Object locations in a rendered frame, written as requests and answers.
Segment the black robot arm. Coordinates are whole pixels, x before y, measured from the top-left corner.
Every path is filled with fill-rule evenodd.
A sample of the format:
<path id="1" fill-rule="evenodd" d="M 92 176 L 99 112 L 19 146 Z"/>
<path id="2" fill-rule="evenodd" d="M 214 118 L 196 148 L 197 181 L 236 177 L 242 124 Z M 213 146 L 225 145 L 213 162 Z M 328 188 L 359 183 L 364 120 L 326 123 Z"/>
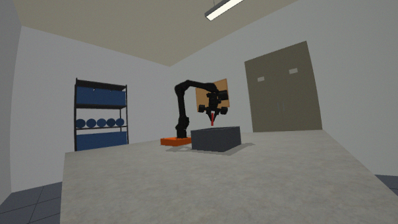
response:
<path id="1" fill-rule="evenodd" d="M 202 82 L 197 82 L 197 81 L 193 81 L 193 80 L 185 80 L 184 82 L 177 84 L 174 87 L 175 93 L 178 98 L 178 104 L 179 104 L 179 121 L 178 121 L 178 125 L 175 127 L 175 129 L 177 130 L 176 138 L 187 138 L 186 137 L 186 128 L 189 125 L 189 117 L 186 117 L 186 113 L 185 113 L 184 94 L 185 94 L 185 90 L 187 90 L 190 86 L 205 89 L 205 90 L 211 92 L 211 93 L 206 94 L 207 97 L 209 99 L 211 99 L 211 100 L 209 100 L 209 106 L 210 105 L 218 106 L 218 103 L 221 103 L 222 100 L 229 99 L 227 90 L 219 91 L 217 89 L 217 86 L 213 82 L 202 83 Z M 212 99 L 212 98 L 215 98 L 215 99 Z"/>

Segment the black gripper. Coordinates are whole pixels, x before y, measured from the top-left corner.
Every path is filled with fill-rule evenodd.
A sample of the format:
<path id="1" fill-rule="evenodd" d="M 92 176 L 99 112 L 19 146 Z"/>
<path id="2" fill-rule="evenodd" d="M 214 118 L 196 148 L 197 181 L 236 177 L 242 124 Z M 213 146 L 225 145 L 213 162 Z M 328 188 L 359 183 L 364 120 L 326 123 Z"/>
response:
<path id="1" fill-rule="evenodd" d="M 228 112 L 227 107 L 221 107 L 221 109 L 220 109 L 220 108 L 217 108 L 216 105 L 210 105 L 209 107 L 205 107 L 205 105 L 199 105 L 198 112 L 203 113 L 204 110 L 206 110 L 206 114 L 208 114 L 210 121 L 212 121 L 212 111 L 215 111 L 213 121 L 215 121 L 215 118 L 217 115 L 219 115 L 219 112 L 222 115 L 226 115 Z"/>

